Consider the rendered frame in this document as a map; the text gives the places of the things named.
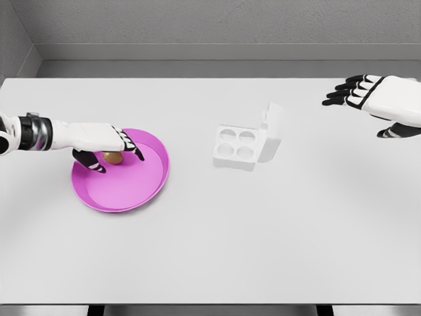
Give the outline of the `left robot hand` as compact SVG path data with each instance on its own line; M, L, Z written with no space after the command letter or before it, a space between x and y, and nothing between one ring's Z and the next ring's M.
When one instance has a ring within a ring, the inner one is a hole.
M106 173L105 167L95 155L98 151L127 151L133 153L140 161L145 160L129 135L123 129L109 123L71 123L68 128L73 158L90 171Z

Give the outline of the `brown egg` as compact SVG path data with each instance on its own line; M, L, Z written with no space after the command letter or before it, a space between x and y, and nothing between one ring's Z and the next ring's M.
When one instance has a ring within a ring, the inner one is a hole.
M101 155L103 160L110 165L119 165L123 161L121 151L103 151Z

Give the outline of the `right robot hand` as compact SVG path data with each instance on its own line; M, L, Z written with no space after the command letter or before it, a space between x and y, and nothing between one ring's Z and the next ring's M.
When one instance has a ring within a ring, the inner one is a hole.
M398 76L361 74L349 77L326 95L323 106L346 105L393 124L378 138L421 135L421 82Z

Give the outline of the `pink round plate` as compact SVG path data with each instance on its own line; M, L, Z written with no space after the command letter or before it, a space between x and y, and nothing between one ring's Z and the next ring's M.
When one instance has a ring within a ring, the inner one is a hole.
M140 161L133 153L124 152L118 165L104 161L101 152L95 156L106 173L90 171L75 161L71 182L79 200L88 207L115 213L135 209L151 200L164 186L169 174L170 159L164 144L144 130L124 130L142 152Z

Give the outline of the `white egg box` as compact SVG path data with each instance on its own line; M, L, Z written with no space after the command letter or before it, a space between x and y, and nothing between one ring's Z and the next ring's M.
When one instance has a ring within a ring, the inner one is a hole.
M270 102L258 128L221 124L216 130L213 165L253 171L257 163L273 160L283 139L283 121L282 106Z

